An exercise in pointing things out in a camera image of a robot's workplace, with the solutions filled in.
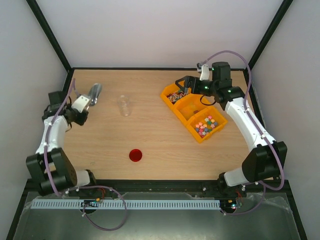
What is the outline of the yellow lollipop bin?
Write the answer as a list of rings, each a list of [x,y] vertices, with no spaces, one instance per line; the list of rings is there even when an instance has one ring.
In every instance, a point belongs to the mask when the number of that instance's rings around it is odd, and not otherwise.
[[[179,87],[172,83],[167,85],[161,92],[160,98],[173,112],[177,112],[178,109],[185,107],[192,100],[192,94],[187,96],[178,96]]]

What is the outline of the metal scoop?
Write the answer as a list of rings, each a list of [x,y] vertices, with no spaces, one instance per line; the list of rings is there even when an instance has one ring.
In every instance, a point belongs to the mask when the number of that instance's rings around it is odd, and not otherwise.
[[[89,97],[90,97],[90,104],[89,106],[90,107],[93,107],[94,105],[97,104],[97,101],[98,101],[98,98],[101,94],[101,91],[102,91],[102,84],[101,83],[95,83],[90,91],[89,91]]]

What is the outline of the yellow star candy bin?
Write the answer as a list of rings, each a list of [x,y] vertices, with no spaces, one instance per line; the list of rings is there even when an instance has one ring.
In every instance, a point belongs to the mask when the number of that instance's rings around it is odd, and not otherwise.
[[[209,106],[192,116],[185,127],[200,144],[221,131],[227,123],[228,120],[215,107]]]

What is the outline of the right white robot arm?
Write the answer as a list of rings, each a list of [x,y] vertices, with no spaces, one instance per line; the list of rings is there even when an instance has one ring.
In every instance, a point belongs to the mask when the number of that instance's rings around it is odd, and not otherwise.
[[[221,173],[218,191],[229,196],[236,186],[261,184],[278,191],[285,183],[284,163],[287,146],[277,142],[262,126],[247,101],[247,96],[238,86],[233,86],[231,67],[227,62],[214,62],[211,67],[199,65],[200,76],[184,76],[175,81],[183,92],[213,97],[233,119],[248,146],[249,154],[241,167]]]

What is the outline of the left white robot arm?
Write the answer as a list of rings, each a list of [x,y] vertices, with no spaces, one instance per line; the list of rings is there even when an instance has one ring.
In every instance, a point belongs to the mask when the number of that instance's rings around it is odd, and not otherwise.
[[[26,166],[40,195],[96,183],[89,169],[75,170],[63,150],[65,134],[72,124],[83,126],[88,118],[91,98],[79,95],[75,101],[62,91],[48,94],[49,105],[43,112],[44,132],[34,155],[26,158]]]

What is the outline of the clear plastic cup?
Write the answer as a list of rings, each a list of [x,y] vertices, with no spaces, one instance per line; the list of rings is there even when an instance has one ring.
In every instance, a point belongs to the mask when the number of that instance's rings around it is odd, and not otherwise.
[[[131,104],[130,98],[126,95],[120,95],[117,99],[117,104],[119,108],[119,112],[122,116],[128,117],[131,115]]]

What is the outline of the red round lid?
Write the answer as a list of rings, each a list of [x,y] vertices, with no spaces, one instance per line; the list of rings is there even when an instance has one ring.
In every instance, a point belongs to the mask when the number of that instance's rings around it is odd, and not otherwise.
[[[129,153],[129,159],[132,161],[132,162],[139,162],[143,157],[143,153],[141,150],[139,149],[132,149]]]

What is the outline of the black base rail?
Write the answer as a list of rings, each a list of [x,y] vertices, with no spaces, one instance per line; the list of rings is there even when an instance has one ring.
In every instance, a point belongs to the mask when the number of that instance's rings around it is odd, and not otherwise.
[[[156,193],[156,194],[176,194],[186,193],[192,197],[198,198],[215,198],[215,199],[235,199],[238,193],[242,197],[246,197],[247,193],[260,193],[263,187],[255,185],[247,185],[245,191],[242,186],[232,187],[225,190],[218,190],[217,180],[110,180],[99,179],[96,181],[98,186],[107,186],[115,189],[120,194],[126,193]],[[23,195],[29,192],[38,192],[36,184],[28,179],[23,190]],[[288,180],[285,180],[284,186],[279,191],[271,189],[266,190],[267,193],[286,193],[292,195],[291,187]],[[84,198],[102,197],[102,191],[97,189],[80,189],[79,192],[71,191],[69,196]]]

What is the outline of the left black frame post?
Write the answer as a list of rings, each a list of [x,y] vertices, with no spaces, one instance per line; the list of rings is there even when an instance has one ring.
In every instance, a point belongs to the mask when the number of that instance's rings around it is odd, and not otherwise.
[[[55,34],[53,33],[45,15],[43,14],[38,2],[36,0],[26,0],[29,8],[31,9],[33,15],[38,21],[41,29],[43,30],[45,36],[47,37],[49,43],[51,44],[53,50],[55,51],[57,57],[59,58],[61,64],[67,72],[72,70],[72,67],[67,60],[66,55],[64,54]]]

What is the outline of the black frame post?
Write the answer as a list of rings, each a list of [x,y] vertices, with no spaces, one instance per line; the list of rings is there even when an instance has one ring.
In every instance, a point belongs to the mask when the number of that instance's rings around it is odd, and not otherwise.
[[[272,38],[273,34],[275,33],[276,29],[278,28],[279,24],[281,23],[282,19],[286,15],[292,3],[293,3],[293,0],[283,0],[282,3],[280,4],[267,30],[265,31],[262,39],[260,40],[257,48],[255,49],[251,59],[249,60],[248,65],[251,69],[254,68],[255,64],[259,60],[268,42]]]
[[[43,30],[45,36],[47,37],[49,43],[51,44],[53,50],[55,51],[57,57],[59,58],[61,64],[67,72],[72,70],[72,67],[67,60],[66,55],[64,54],[55,34],[53,33],[45,15],[43,14],[38,2],[36,0],[26,0],[29,8],[31,9],[33,15],[38,21],[41,29]]]

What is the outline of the right black frame post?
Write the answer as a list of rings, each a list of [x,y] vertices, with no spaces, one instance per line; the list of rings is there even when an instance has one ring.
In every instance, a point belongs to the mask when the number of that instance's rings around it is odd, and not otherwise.
[[[286,15],[292,3],[293,3],[293,0],[283,0],[282,3],[280,4],[267,30],[265,31],[262,39],[260,40],[257,48],[255,49],[251,59],[249,60],[248,65],[251,69],[254,68],[255,64],[259,60],[268,42],[272,38],[273,34],[275,33],[276,29],[278,28],[279,24],[281,23],[282,19]]]

